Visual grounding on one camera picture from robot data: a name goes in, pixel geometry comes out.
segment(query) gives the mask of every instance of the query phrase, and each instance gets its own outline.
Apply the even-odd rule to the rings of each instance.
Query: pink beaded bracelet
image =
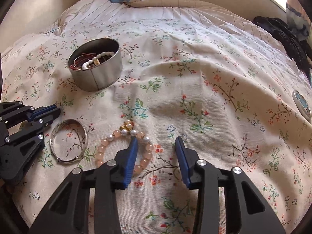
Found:
[[[101,140],[101,145],[99,145],[98,153],[95,155],[96,165],[100,167],[103,162],[104,152],[108,144],[114,140],[114,138],[118,138],[120,136],[136,136],[138,139],[142,139],[144,143],[146,143],[145,151],[143,153],[143,159],[140,164],[135,165],[134,173],[140,174],[149,164],[149,162],[153,158],[153,150],[154,146],[150,143],[150,138],[145,136],[143,132],[137,132],[133,129],[134,123],[133,121],[127,119],[124,122],[124,125],[119,128],[119,130],[115,130],[112,134],[109,134],[106,138]]]

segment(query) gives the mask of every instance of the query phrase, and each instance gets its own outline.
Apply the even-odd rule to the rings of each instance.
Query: silver bangle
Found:
[[[79,156],[75,156],[73,159],[70,159],[70,160],[62,160],[61,158],[59,158],[57,156],[57,154],[55,153],[54,151],[54,140],[55,140],[55,137],[57,135],[57,133],[65,126],[68,126],[68,125],[71,125],[71,124],[77,124],[79,125],[80,127],[83,128],[84,130],[84,133],[85,133],[85,137],[81,139],[81,153]],[[51,138],[50,138],[50,146],[51,146],[51,151],[52,151],[52,155],[56,158],[56,160],[60,163],[64,163],[64,164],[71,164],[71,163],[74,163],[74,162],[77,162],[77,161],[80,161],[82,158],[83,158],[83,155],[85,153],[85,149],[87,148],[87,145],[88,145],[88,133],[87,131],[85,130],[85,128],[82,126],[82,124],[77,121],[77,120],[74,120],[74,119],[67,119],[67,120],[63,120],[62,122],[60,122],[59,124],[57,124],[55,126],[55,128],[53,129],[52,133],[51,133]]]

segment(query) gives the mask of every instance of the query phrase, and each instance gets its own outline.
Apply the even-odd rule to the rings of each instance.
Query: white pearl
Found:
[[[150,141],[150,138],[148,136],[145,136],[143,138],[143,142],[145,142],[146,144],[149,143],[149,141]]]
[[[123,135],[123,136],[128,135],[128,131],[127,131],[127,129],[123,129],[123,130],[121,130],[121,135]]]
[[[136,130],[134,130],[134,129],[130,131],[131,136],[136,136],[137,133],[138,132]]]
[[[108,141],[111,142],[113,139],[114,139],[114,136],[112,136],[111,134],[109,134],[109,135],[107,136],[107,140],[108,140]]]

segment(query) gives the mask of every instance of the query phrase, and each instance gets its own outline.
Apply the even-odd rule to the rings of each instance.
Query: bed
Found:
[[[82,91],[67,59],[81,44],[103,37],[120,43],[124,69],[114,85]],[[123,233],[191,232],[197,194],[181,182],[177,136],[219,168],[241,167],[287,233],[310,207],[312,126],[291,94],[298,90],[311,105],[311,87],[278,41],[227,9],[199,0],[80,0],[44,32],[16,41],[1,61],[1,101],[56,103],[60,121],[78,119],[89,132],[82,161],[64,166],[51,156],[52,128],[45,131],[46,147],[13,194],[28,226],[74,167],[96,167],[100,140],[129,118],[150,135],[155,155],[117,193]],[[113,142],[104,160],[126,145]],[[219,232],[225,233],[224,216]]]

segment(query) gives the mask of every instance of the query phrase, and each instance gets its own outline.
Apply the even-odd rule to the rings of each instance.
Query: blue gripper pad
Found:
[[[57,106],[56,105],[50,105],[50,106],[47,106],[47,107],[39,107],[37,109],[34,110],[34,112],[32,113],[32,115],[27,119],[28,122],[32,122],[35,117],[41,115],[41,114],[44,114],[48,111],[51,111],[53,109],[56,109]]]
[[[187,188],[190,188],[191,181],[188,175],[189,166],[185,157],[185,146],[180,136],[176,138],[174,148],[177,154],[177,160],[179,162],[183,183],[186,185]]]
[[[117,189],[124,190],[130,184],[137,154],[138,139],[132,136],[129,147],[118,151],[115,156],[119,169],[117,173],[113,175],[112,181],[115,182]]]

